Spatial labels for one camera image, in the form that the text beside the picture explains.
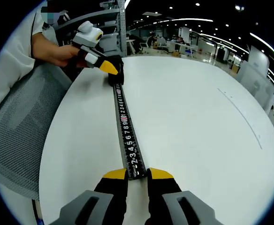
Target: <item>office desk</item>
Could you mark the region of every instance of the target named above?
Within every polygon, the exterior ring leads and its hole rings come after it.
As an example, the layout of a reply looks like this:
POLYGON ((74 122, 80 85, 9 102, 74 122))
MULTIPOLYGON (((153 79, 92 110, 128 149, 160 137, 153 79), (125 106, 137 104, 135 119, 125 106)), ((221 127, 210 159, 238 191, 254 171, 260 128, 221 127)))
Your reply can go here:
POLYGON ((196 48, 193 47, 193 46, 188 46, 188 45, 185 45, 185 44, 180 44, 180 43, 177 43, 177 42, 172 42, 172 41, 167 41, 167 47, 168 47, 168 51, 170 53, 174 52, 175 51, 175 46, 176 45, 179 45, 180 46, 180 49, 179 49, 179 53, 181 54, 186 54, 186 48, 189 49, 190 51, 190 54, 191 56, 193 57, 192 55, 192 50, 195 50, 196 48))
MULTIPOLYGON (((274 129, 258 102, 206 63, 153 56, 123 61, 123 89, 145 165, 171 173, 223 224, 254 224, 274 197, 274 129)), ((39 179, 45 224, 105 173, 122 168, 106 76, 84 69, 52 121, 39 179)), ((146 179, 129 181, 124 225, 149 217, 146 187, 146 179)))
POLYGON ((132 54, 135 55, 135 49, 134 49, 133 44, 132 44, 133 41, 135 41, 135 40, 126 40, 126 41, 127 41, 127 44, 129 44, 129 47, 132 51, 132 54))

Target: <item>white shirt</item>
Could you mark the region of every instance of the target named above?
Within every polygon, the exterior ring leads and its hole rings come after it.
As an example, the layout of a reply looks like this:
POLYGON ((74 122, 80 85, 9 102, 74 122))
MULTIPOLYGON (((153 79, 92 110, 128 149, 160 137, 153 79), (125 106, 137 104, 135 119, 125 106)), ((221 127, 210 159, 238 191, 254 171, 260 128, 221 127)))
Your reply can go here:
POLYGON ((11 87, 34 67, 35 60, 30 57, 30 35, 35 14, 32 34, 42 32, 44 21, 40 9, 32 11, 24 18, 0 52, 0 103, 11 87))

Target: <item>tape measure blade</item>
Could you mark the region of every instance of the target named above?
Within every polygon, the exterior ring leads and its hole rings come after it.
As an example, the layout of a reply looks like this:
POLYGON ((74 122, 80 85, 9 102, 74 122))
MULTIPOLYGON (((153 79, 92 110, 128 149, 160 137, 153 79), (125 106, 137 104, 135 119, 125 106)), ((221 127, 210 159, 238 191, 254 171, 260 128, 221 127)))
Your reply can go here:
POLYGON ((122 85, 119 83, 115 84, 113 91, 123 166, 127 168, 130 180, 140 179, 146 176, 146 168, 125 101, 122 85))

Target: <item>office chair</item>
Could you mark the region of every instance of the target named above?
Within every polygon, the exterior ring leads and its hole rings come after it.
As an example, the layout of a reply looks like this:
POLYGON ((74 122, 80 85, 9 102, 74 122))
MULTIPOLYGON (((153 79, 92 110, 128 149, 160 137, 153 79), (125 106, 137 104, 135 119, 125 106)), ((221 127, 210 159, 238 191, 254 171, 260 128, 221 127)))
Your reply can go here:
POLYGON ((162 48, 162 49, 166 48, 166 49, 168 49, 168 46, 167 46, 165 38, 160 37, 160 38, 158 38, 157 42, 158 42, 158 48, 162 48))
POLYGON ((43 64, 19 80, 0 104, 0 183, 39 200, 39 169, 46 135, 70 79, 43 64))
POLYGON ((147 42, 148 42, 149 39, 150 39, 150 37, 147 38, 147 40, 146 40, 145 43, 140 43, 140 46, 141 46, 142 48, 149 48, 149 46, 148 46, 148 44, 147 44, 147 42))

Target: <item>metal shelving rack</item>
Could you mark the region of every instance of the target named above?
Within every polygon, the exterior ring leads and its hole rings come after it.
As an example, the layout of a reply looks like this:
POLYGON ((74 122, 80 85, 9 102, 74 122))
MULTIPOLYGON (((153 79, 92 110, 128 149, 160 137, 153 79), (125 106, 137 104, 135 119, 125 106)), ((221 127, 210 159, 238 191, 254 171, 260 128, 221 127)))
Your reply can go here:
POLYGON ((83 22, 89 20, 95 26, 108 21, 116 21, 115 24, 99 25, 104 34, 118 33, 117 36, 117 50, 104 52, 107 56, 120 55, 122 57, 127 56, 127 44, 126 44, 126 23, 125 23, 125 0, 117 0, 117 8, 111 8, 85 14, 74 18, 66 23, 55 27, 56 36, 62 37, 61 39, 67 40, 64 44, 69 44, 69 40, 74 37, 75 31, 83 22))

